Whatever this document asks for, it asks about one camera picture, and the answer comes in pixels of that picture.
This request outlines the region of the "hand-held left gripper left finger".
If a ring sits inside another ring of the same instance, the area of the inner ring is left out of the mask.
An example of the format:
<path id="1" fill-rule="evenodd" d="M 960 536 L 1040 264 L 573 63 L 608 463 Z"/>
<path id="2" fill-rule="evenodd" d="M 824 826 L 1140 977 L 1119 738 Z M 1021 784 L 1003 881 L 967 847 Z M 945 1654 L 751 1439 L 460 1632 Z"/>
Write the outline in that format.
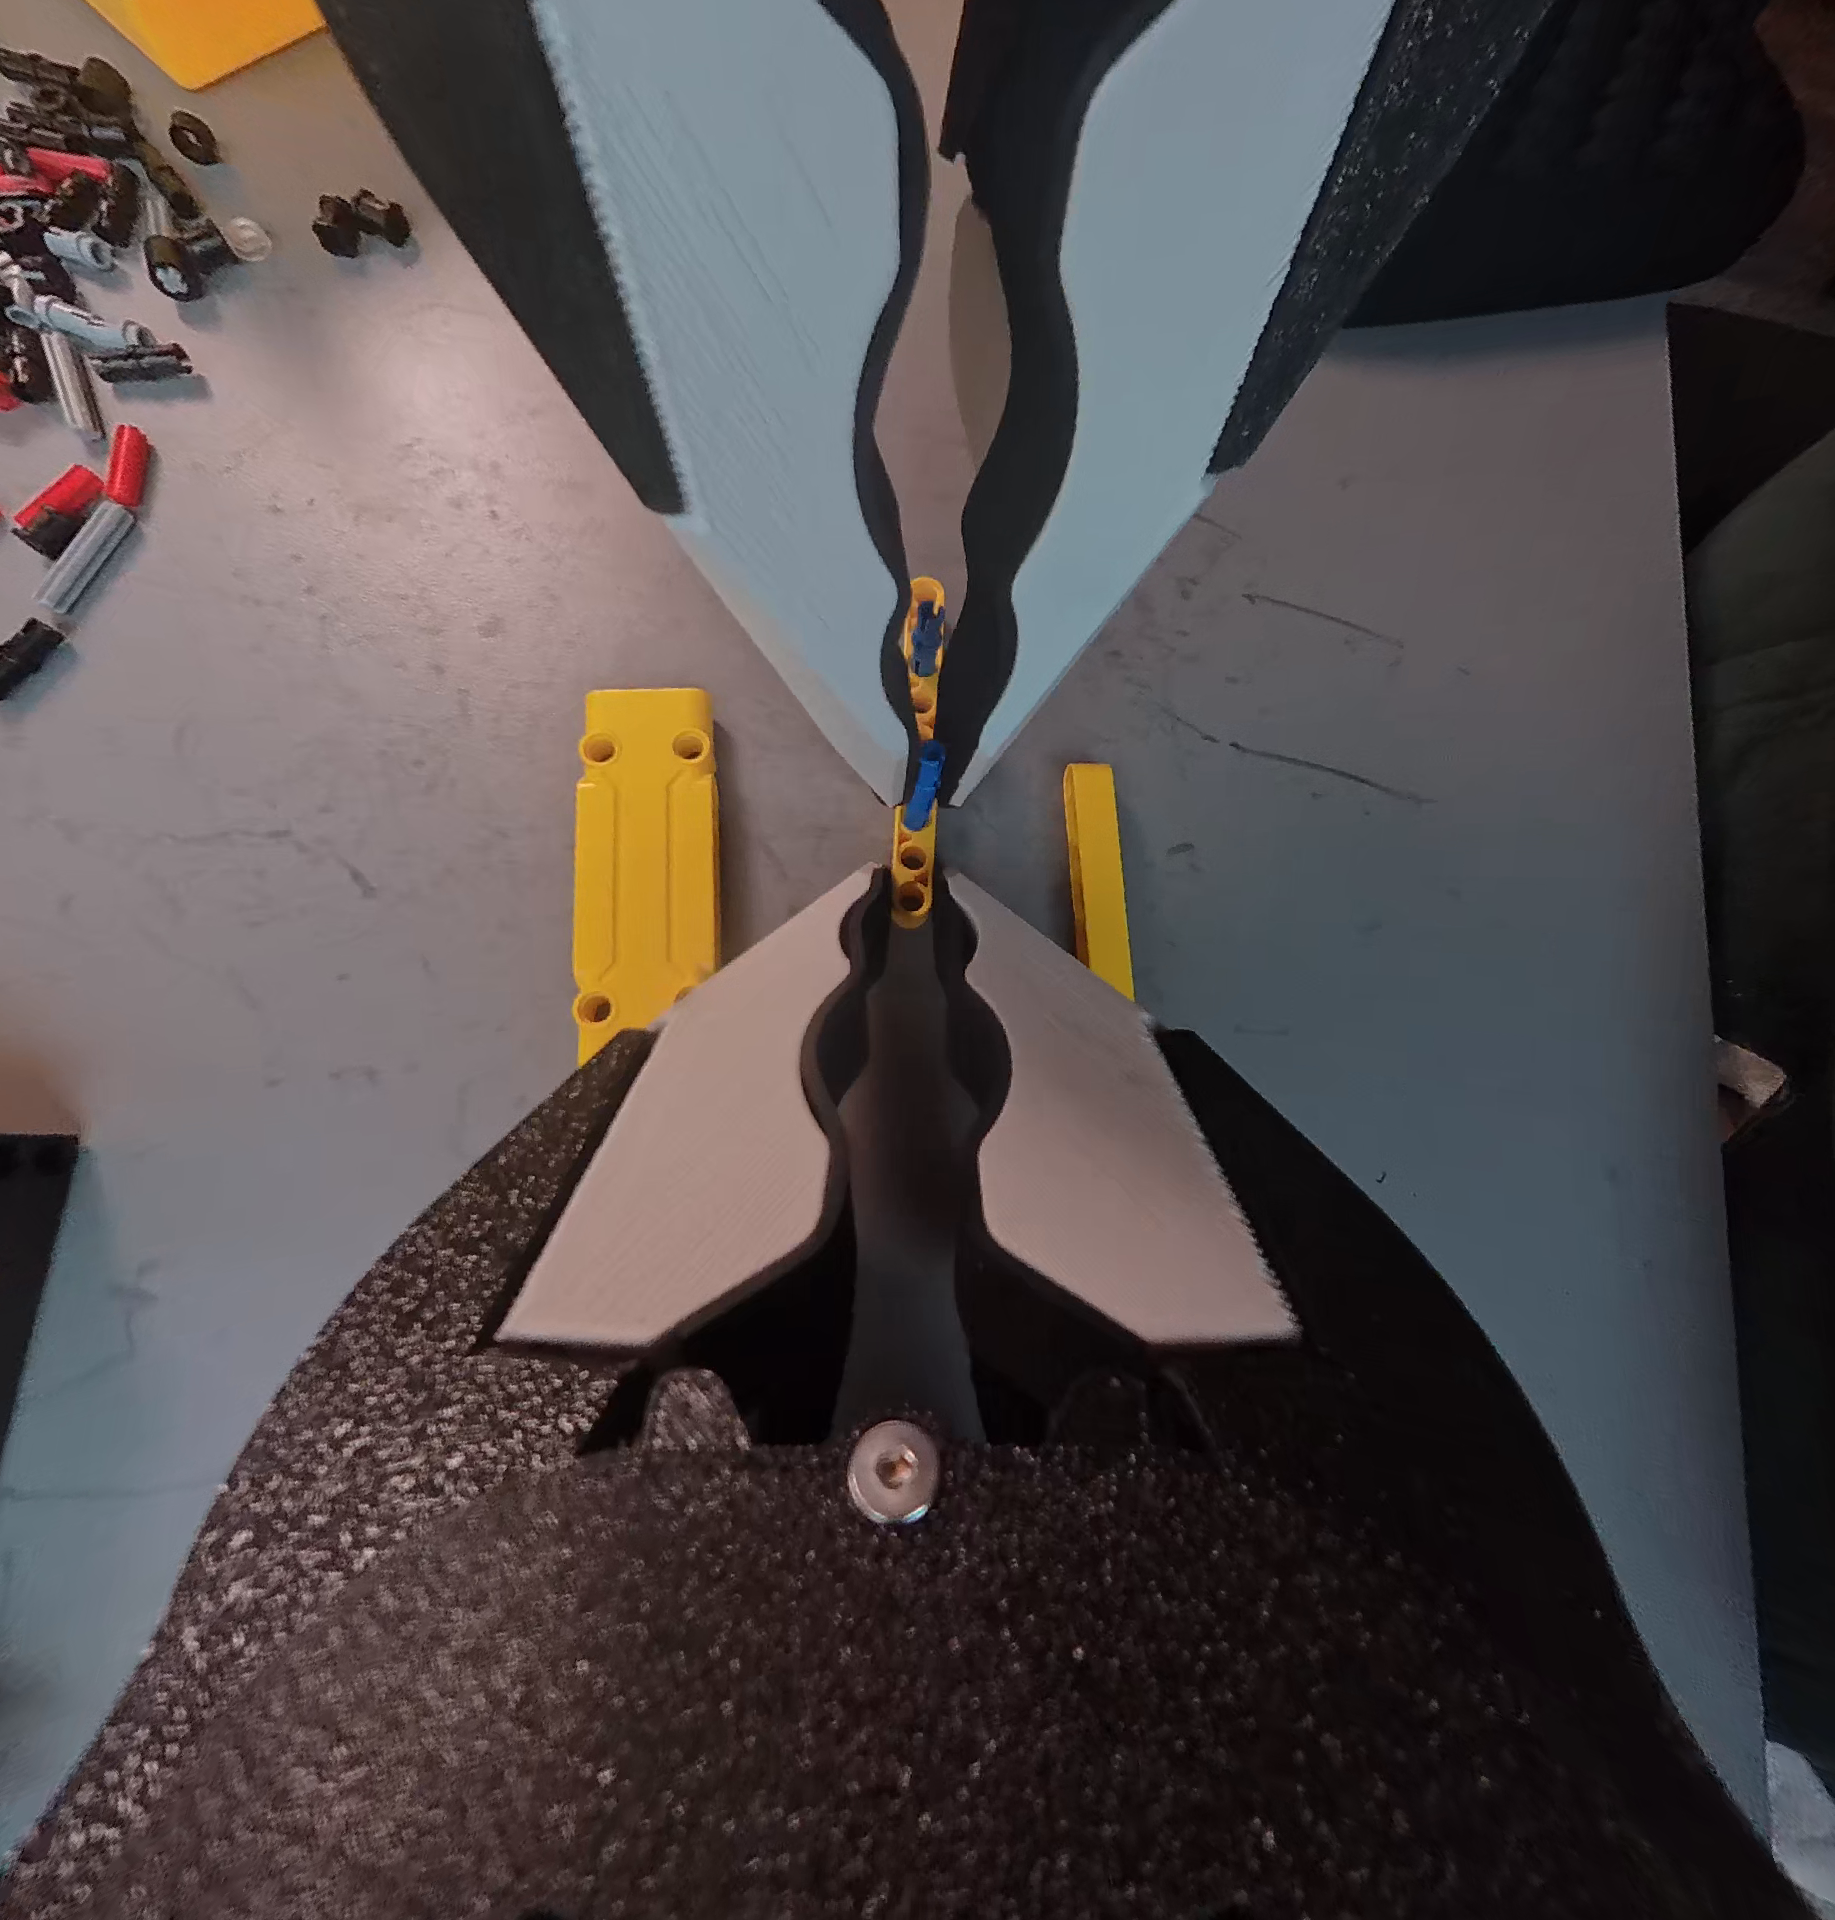
<path id="1" fill-rule="evenodd" d="M 861 866 L 675 1003 L 521 1266 L 502 1345 L 646 1354 L 830 1241 L 885 945 L 890 876 Z"/>

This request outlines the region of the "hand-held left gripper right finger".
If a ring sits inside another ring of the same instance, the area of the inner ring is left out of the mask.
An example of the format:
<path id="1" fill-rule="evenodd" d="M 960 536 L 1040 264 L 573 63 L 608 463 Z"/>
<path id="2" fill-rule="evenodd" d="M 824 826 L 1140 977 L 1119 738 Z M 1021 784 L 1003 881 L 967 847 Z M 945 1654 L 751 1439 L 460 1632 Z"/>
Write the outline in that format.
<path id="1" fill-rule="evenodd" d="M 1297 1315 L 1155 1020 L 975 881 L 948 876 L 939 908 L 978 1245 L 1155 1351 L 1292 1345 Z"/>

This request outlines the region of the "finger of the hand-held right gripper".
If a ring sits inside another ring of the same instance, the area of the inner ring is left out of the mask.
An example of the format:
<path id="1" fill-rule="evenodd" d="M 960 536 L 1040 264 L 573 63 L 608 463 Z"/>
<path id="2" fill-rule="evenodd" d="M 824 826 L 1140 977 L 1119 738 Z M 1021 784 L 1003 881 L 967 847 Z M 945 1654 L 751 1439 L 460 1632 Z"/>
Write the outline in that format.
<path id="1" fill-rule="evenodd" d="M 878 444 L 922 260 L 922 100 L 881 3 L 535 3 L 658 432 L 672 535 L 897 799 L 906 605 Z"/>
<path id="2" fill-rule="evenodd" d="M 967 3 L 952 375 L 978 454 L 942 666 L 967 799 L 1203 505 L 1395 3 Z"/>

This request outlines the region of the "yellow lego beam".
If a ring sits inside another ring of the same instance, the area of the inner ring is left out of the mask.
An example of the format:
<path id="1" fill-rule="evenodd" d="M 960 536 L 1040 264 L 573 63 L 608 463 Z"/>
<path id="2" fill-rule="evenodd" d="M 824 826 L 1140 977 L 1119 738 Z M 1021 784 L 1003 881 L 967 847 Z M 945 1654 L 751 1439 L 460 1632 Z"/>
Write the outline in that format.
<path id="1" fill-rule="evenodd" d="M 936 681 L 939 681 L 939 672 L 930 681 L 916 681 L 916 678 L 910 678 L 910 672 L 903 672 L 919 747 L 922 747 L 922 739 L 934 738 L 934 729 L 936 729 Z M 903 829 L 902 806 L 893 812 L 893 860 L 890 860 L 893 920 L 902 927 L 919 927 L 930 917 L 936 812 L 939 812 L 939 803 L 936 803 L 930 826 L 924 832 L 906 832 Z"/>
<path id="2" fill-rule="evenodd" d="M 1069 765 L 1063 772 L 1063 809 L 1075 954 L 1100 982 L 1137 1000 L 1116 772 L 1104 762 Z"/>

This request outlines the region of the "yellow lego panel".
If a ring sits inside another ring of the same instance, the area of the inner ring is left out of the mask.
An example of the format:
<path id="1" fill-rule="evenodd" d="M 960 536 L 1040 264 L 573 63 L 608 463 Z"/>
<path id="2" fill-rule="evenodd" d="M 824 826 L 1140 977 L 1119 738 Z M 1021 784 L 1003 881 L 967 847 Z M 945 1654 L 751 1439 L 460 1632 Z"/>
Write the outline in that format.
<path id="1" fill-rule="evenodd" d="M 718 968 L 718 938 L 711 694 L 591 690 L 573 829 L 575 1059 L 654 1026 Z"/>

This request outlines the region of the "pile of small lego pins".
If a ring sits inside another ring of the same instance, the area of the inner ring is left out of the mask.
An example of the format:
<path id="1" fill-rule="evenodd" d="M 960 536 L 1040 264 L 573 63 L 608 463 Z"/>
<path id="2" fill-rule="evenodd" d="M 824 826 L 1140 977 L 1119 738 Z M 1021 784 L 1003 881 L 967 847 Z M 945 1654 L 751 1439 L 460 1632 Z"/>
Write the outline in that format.
<path id="1" fill-rule="evenodd" d="M 0 43 L 0 417 L 50 409 L 81 455 L 0 532 L 42 561 L 29 614 L 0 641 L 0 706 L 66 654 L 85 603 L 132 545 L 159 451 L 115 400 L 196 390 L 184 342 L 90 302 L 81 282 L 141 278 L 173 308 L 259 264 L 275 236 L 245 212 L 212 212 L 196 170 L 226 161 L 221 137 L 175 108 L 160 127 L 105 57 L 81 63 Z"/>

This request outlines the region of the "yellow plastic bin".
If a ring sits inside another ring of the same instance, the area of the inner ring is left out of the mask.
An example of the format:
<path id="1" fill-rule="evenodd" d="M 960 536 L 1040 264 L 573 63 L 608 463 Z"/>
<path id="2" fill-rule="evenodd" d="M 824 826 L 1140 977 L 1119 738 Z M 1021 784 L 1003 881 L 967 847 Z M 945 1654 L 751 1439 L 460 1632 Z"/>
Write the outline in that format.
<path id="1" fill-rule="evenodd" d="M 203 88 L 326 28 L 320 3 L 85 3 L 129 46 Z"/>

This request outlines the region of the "person in green sweatshirt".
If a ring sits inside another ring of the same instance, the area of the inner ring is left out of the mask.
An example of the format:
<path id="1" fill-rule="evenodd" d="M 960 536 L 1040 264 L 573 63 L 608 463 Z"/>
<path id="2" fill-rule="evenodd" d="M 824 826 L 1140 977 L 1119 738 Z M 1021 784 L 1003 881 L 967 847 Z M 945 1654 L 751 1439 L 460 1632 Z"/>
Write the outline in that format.
<path id="1" fill-rule="evenodd" d="M 1835 1777 L 1835 430 L 1686 563 L 1713 1014 L 1785 1072 L 1724 1147 L 1770 1735 Z"/>

